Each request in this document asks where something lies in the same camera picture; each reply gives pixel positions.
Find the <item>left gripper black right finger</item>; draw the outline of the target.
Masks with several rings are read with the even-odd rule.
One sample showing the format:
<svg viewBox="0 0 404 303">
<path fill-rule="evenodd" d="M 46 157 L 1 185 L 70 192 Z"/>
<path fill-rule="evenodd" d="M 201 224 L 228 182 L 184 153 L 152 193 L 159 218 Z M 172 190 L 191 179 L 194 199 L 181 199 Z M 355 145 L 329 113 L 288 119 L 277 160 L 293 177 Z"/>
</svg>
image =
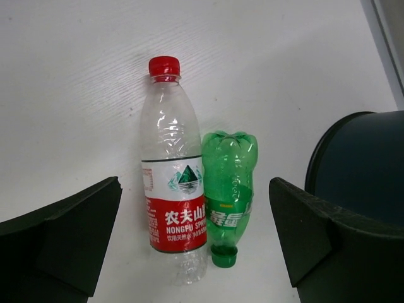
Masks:
<svg viewBox="0 0 404 303">
<path fill-rule="evenodd" d="M 275 177 L 269 199 L 301 302 L 403 302 L 403 228 L 319 199 Z"/>
</svg>

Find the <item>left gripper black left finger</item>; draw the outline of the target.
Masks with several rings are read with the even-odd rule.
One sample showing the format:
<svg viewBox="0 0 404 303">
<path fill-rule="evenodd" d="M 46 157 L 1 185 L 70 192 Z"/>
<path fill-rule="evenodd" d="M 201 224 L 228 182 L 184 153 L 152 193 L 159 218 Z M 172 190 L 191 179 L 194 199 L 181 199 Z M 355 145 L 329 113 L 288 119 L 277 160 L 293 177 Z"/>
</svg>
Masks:
<svg viewBox="0 0 404 303">
<path fill-rule="evenodd" d="M 66 199 L 1 222 L 1 302 L 93 297 L 122 195 L 108 177 Z"/>
</svg>

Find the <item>clear bottle red label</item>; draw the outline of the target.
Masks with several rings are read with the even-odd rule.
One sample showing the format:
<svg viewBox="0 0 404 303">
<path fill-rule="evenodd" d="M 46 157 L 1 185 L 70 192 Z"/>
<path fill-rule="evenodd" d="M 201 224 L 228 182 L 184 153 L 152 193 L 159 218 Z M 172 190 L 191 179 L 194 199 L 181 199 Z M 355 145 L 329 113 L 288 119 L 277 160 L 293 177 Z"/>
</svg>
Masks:
<svg viewBox="0 0 404 303">
<path fill-rule="evenodd" d="M 177 58 L 148 63 L 150 88 L 141 111 L 140 148 L 151 247 L 176 285 L 200 281 L 207 270 L 201 136 L 181 87 Z"/>
</svg>

